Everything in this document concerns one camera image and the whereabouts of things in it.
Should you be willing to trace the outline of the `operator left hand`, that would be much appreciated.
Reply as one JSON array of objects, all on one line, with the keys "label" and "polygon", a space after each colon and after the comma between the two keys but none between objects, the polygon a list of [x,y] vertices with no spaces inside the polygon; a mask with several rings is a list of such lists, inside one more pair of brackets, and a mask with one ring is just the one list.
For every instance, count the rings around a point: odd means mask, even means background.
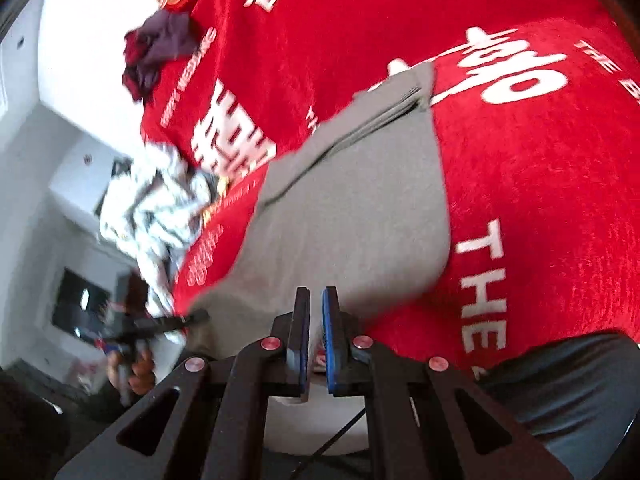
[{"label": "operator left hand", "polygon": [[[107,355],[106,374],[108,381],[114,388],[119,386],[118,368],[124,362],[124,358],[117,351]],[[134,364],[131,365],[131,373],[128,377],[130,390],[137,396],[144,396],[151,391],[156,384],[154,374],[155,363],[150,349],[143,350]]]}]

